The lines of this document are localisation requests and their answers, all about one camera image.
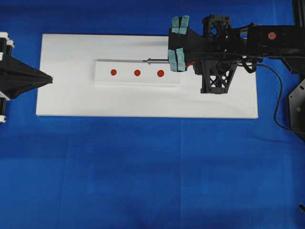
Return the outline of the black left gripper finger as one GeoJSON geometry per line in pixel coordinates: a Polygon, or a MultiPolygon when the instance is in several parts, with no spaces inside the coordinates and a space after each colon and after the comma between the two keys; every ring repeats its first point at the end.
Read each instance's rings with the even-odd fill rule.
{"type": "Polygon", "coordinates": [[[0,61],[0,70],[10,74],[40,77],[43,79],[52,79],[51,76],[40,71],[39,69],[32,68],[27,64],[17,60],[16,58],[6,54],[2,54],[0,61]]]}
{"type": "Polygon", "coordinates": [[[51,84],[52,79],[44,82],[21,82],[21,83],[12,83],[6,82],[4,85],[0,85],[0,91],[9,99],[16,99],[19,95],[36,89],[47,84],[51,84]]]}

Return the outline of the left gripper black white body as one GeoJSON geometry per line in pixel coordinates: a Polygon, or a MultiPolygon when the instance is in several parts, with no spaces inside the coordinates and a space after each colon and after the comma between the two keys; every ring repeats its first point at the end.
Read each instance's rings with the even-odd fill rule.
{"type": "MultiPolygon", "coordinates": [[[[12,49],[14,48],[14,41],[10,39],[10,36],[7,32],[0,32],[0,60],[3,60],[5,54],[11,55],[12,49]]],[[[6,122],[5,109],[6,102],[10,98],[5,95],[3,91],[0,92],[0,122],[6,122]]]]}

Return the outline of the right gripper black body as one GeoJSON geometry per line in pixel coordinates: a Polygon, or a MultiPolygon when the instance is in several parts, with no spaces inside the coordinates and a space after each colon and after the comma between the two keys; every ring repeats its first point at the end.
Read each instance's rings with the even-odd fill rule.
{"type": "Polygon", "coordinates": [[[237,68],[237,62],[246,49],[248,27],[233,28],[229,16],[209,15],[203,20],[203,48],[195,49],[201,55],[194,65],[202,76],[202,94],[226,94],[237,68]]]}

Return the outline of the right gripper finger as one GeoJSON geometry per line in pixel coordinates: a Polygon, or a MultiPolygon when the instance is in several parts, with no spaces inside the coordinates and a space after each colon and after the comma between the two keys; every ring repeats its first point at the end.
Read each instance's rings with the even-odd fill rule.
{"type": "Polygon", "coordinates": [[[172,18],[168,34],[168,49],[183,48],[185,51],[202,51],[204,39],[189,28],[190,16],[172,18]]]}
{"type": "Polygon", "coordinates": [[[201,53],[185,51],[183,48],[168,50],[168,61],[173,72],[185,72],[190,66],[195,72],[202,72],[202,59],[201,53]]]}

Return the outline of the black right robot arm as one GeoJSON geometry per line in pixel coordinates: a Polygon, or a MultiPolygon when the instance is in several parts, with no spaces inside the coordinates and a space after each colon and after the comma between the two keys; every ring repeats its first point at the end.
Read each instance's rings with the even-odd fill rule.
{"type": "Polygon", "coordinates": [[[202,76],[203,94],[226,94],[237,66],[254,73],[264,58],[279,59],[291,73],[305,72],[305,29],[250,23],[233,28],[229,16],[209,15],[203,34],[189,27],[189,16],[174,17],[168,36],[168,61],[173,72],[192,66],[202,76]]]}

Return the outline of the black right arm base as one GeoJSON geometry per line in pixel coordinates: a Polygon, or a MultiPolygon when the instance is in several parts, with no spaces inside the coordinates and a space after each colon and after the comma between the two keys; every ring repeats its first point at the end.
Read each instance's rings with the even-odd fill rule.
{"type": "Polygon", "coordinates": [[[301,137],[305,136],[305,80],[289,94],[289,111],[291,128],[301,137]]]}

